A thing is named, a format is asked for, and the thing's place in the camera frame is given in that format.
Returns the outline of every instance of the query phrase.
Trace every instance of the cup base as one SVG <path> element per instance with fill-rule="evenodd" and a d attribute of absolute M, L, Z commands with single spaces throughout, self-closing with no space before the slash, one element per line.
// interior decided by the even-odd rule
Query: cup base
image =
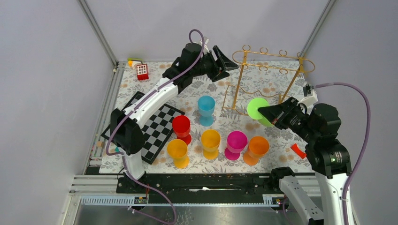
<path fill-rule="evenodd" d="M 177 162 L 177 163 L 174 162 L 174 165 L 175 165 L 177 168 L 180 168 L 180 169 L 185 168 L 188 164 L 189 164 L 189 157 L 186 157 L 186 159 L 185 159 L 184 161 Z"/>
<path fill-rule="evenodd" d="M 212 116 L 209 116 L 209 117 L 201 116 L 199 122 L 202 126 L 209 127 L 213 124 L 214 119 Z"/>
<path fill-rule="evenodd" d="M 208 160 L 213 160 L 218 156 L 218 149 L 216 151 L 205 151 L 203 150 L 203 156 Z"/>
<path fill-rule="evenodd" d="M 233 153 L 228 148 L 224 151 L 225 157 L 231 161 L 235 161 L 240 157 L 240 153 Z"/>
<path fill-rule="evenodd" d="M 245 152 L 244 154 L 243 154 L 243 161 L 246 163 L 246 164 L 248 164 L 248 165 L 256 165 L 258 162 L 259 162 L 259 158 L 252 158 L 250 155 L 249 155 L 249 151 L 247 151 L 247 152 Z"/>
<path fill-rule="evenodd" d="M 187 145 L 191 143 L 192 141 L 192 136 L 188 135 L 186 137 L 177 137 L 177 139 L 183 140 Z"/>

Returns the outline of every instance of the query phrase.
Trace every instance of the black and white checkered board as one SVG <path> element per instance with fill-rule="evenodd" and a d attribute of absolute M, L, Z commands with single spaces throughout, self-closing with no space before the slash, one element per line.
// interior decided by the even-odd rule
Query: black and white checkered board
<path fill-rule="evenodd" d="M 137 93 L 130 99 L 130 101 L 123 109 L 136 103 L 143 96 L 144 94 L 142 92 L 137 91 Z M 149 120 L 142 128 L 142 132 L 144 132 L 144 138 L 146 139 L 145 145 L 141 149 L 142 160 L 149 164 L 153 163 L 153 161 L 156 159 L 159 152 L 173 133 L 171 121 L 175 117 L 184 114 L 185 113 L 181 110 L 169 106 L 168 104 L 164 104 L 149 118 Z M 109 140 L 109 126 L 105 129 L 101 136 Z"/>

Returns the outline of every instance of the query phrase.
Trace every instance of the floral tablecloth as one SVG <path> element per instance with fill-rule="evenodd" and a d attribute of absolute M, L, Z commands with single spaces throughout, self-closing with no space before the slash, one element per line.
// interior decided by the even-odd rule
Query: floral tablecloth
<path fill-rule="evenodd" d="M 298 68 L 298 61 L 267 61 L 254 62 L 256 64 L 266 64 L 276 67 Z M 116 107 L 122 109 L 130 98 L 137 92 L 147 93 L 161 78 L 163 72 L 171 66 L 171 63 L 156 62 L 148 63 L 149 79 L 144 81 L 137 80 L 137 72 L 133 67 L 126 65 L 120 90 L 116 100 Z M 244 90 L 255 92 L 260 90 L 264 95 L 272 96 L 277 93 L 283 93 L 294 76 L 293 72 L 281 74 L 278 70 L 269 69 L 260 71 L 257 67 L 249 67 L 244 70 L 241 86 Z M 230 71 L 231 76 L 221 81 L 212 83 L 207 76 L 197 77 L 192 85 L 182 91 L 177 97 L 171 99 L 167 104 L 176 107 L 184 112 L 191 120 L 192 142 L 188 146 L 188 157 L 190 162 L 184 169 L 178 169 L 173 165 L 172 159 L 167 155 L 165 145 L 152 165 L 144 162 L 147 173 L 269 173 L 273 168 L 290 166 L 295 172 L 311 172 L 311 166 L 307 159 L 298 157 L 290 147 L 297 144 L 304 150 L 305 142 L 301 140 L 290 130 L 279 130 L 275 127 L 264 127 L 248 116 L 240 115 L 234 110 L 222 110 L 225 91 L 229 84 L 236 85 L 239 78 L 240 69 Z M 289 96 L 297 99 L 303 98 L 302 86 L 305 85 L 303 77 L 298 77 L 292 86 Z M 235 93 L 234 88 L 229 88 L 226 97 L 226 106 L 231 107 Z M 198 112 L 197 101 L 203 95 L 210 95 L 216 100 L 215 111 L 213 114 L 214 123 L 210 127 L 203 127 L 199 123 L 200 114 Z M 247 104 L 253 98 L 261 97 L 258 93 L 246 94 L 239 92 L 237 108 L 244 111 Z M 278 98 L 266 98 L 271 105 L 276 105 Z M 207 160 L 202 154 L 200 145 L 200 136 L 207 129 L 215 129 L 221 135 L 221 144 L 219 155 L 214 160 Z M 270 149 L 268 153 L 255 166 L 249 166 L 243 161 L 243 153 L 236 161 L 228 160 L 224 155 L 227 136 L 234 130 L 241 130 L 248 139 L 254 136 L 263 136 L 267 138 Z M 175 139 L 173 134 L 169 141 Z M 108 156 L 105 151 L 102 158 L 100 173 L 118 173 L 122 169 L 122 157 L 119 155 Z"/>

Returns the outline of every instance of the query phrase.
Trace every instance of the blue cup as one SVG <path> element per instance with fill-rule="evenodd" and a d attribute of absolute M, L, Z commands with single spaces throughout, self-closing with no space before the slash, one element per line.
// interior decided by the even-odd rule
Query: blue cup
<path fill-rule="evenodd" d="M 199 98 L 198 100 L 198 108 L 200 117 L 200 124 L 204 127 L 211 126 L 214 122 L 213 113 L 215 107 L 214 98 L 205 95 Z"/>

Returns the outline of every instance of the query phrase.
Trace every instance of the white wall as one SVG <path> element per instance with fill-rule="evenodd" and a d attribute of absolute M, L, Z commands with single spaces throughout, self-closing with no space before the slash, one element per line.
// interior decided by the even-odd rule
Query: white wall
<path fill-rule="evenodd" d="M 191 29 L 230 57 L 242 45 L 296 55 L 328 0 L 87 0 L 118 60 L 174 60 Z M 194 41 L 199 39 L 194 34 Z"/>
<path fill-rule="evenodd" d="M 55 224 L 112 65 L 77 1 L 0 2 L 0 224 Z"/>
<path fill-rule="evenodd" d="M 397 11 L 396 0 L 338 1 L 308 53 L 316 64 L 311 83 L 352 83 L 370 101 L 370 139 L 351 188 L 361 225 L 396 224 L 398 218 Z M 362 98 L 345 87 L 318 93 L 322 102 L 337 107 L 339 140 L 356 162 L 365 134 Z"/>

